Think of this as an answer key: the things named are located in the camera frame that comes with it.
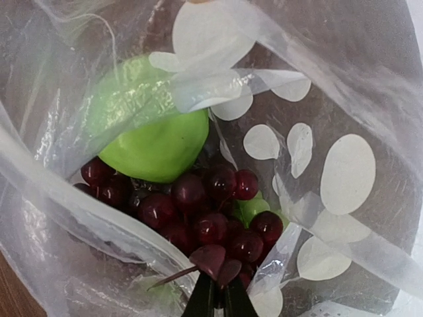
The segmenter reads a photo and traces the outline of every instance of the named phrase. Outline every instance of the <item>grape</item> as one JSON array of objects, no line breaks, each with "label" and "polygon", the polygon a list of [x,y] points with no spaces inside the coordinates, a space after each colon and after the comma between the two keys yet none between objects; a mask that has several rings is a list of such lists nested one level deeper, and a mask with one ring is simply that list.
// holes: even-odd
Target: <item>grape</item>
[{"label": "grape", "polygon": [[263,211],[254,217],[249,228],[257,232],[265,244],[273,246],[282,234],[284,225],[279,216],[270,211]]},{"label": "grape", "polygon": [[210,168],[204,175],[204,187],[217,201],[230,198],[237,187],[235,172],[225,165]]},{"label": "grape", "polygon": [[200,217],[194,224],[194,232],[200,244],[222,245],[227,236],[227,219],[220,213]]},{"label": "grape", "polygon": [[81,168],[81,176],[90,186],[97,187],[112,177],[116,171],[95,157]]},{"label": "grape", "polygon": [[217,244],[208,244],[198,248],[190,255],[190,261],[198,269],[207,273],[214,281],[217,280],[220,269],[225,261],[225,248]]},{"label": "grape", "polygon": [[151,192],[145,188],[140,188],[138,190],[135,190],[132,193],[131,198],[128,202],[128,209],[136,213],[141,201],[147,196],[149,196],[150,194]]},{"label": "grape", "polygon": [[124,175],[113,175],[99,188],[98,199],[112,207],[125,204],[132,192],[130,179]]},{"label": "grape", "polygon": [[235,210],[235,201],[228,199],[219,204],[218,211],[225,216],[231,216]]},{"label": "grape", "polygon": [[237,178],[237,188],[235,189],[235,199],[250,200],[258,193],[258,178],[250,170],[239,170],[235,173]]},{"label": "grape", "polygon": [[196,245],[192,233],[183,223],[170,223],[160,229],[159,234],[186,256],[189,256],[195,250]]},{"label": "grape", "polygon": [[95,190],[93,190],[89,185],[84,183],[77,183],[73,186],[86,193],[87,195],[95,197]]},{"label": "grape", "polygon": [[186,215],[198,212],[207,200],[201,178],[193,174],[179,177],[173,183],[171,192],[174,204]]},{"label": "grape", "polygon": [[168,195],[151,194],[139,204],[138,218],[150,228],[160,229],[178,221],[178,213]]},{"label": "grape", "polygon": [[191,171],[192,174],[198,176],[201,179],[204,177],[204,174],[206,172],[207,172],[207,168],[204,168],[204,167],[195,168]]},{"label": "grape", "polygon": [[244,230],[229,242],[227,248],[228,256],[248,263],[256,261],[262,251],[263,240],[257,233],[251,230]]},{"label": "grape", "polygon": [[245,225],[249,226],[250,222],[256,215],[269,209],[270,206],[264,199],[256,198],[248,201],[242,208]]},{"label": "grape", "polygon": [[227,240],[228,241],[232,240],[235,236],[237,236],[243,231],[244,231],[244,225],[239,219],[235,217],[228,218],[228,222],[227,222]]}]

